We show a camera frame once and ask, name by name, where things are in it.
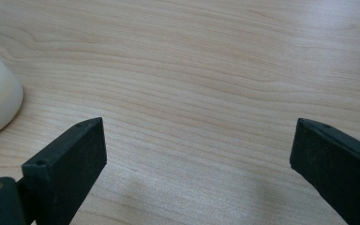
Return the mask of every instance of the wood grain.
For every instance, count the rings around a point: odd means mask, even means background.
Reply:
[[[104,119],[72,224],[345,224],[289,156],[299,117],[360,140],[360,1],[0,0],[0,58],[0,176]]]

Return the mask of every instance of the light wood surface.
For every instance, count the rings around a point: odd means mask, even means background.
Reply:
[[[360,140],[360,1],[0,0],[25,97],[0,176],[104,119],[72,224],[346,224],[290,168],[299,117]]]

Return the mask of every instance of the wooden table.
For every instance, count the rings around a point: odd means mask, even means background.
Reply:
[[[0,59],[0,176],[104,119],[72,224],[345,224],[289,156],[299,117],[360,140],[360,1],[0,0]]]

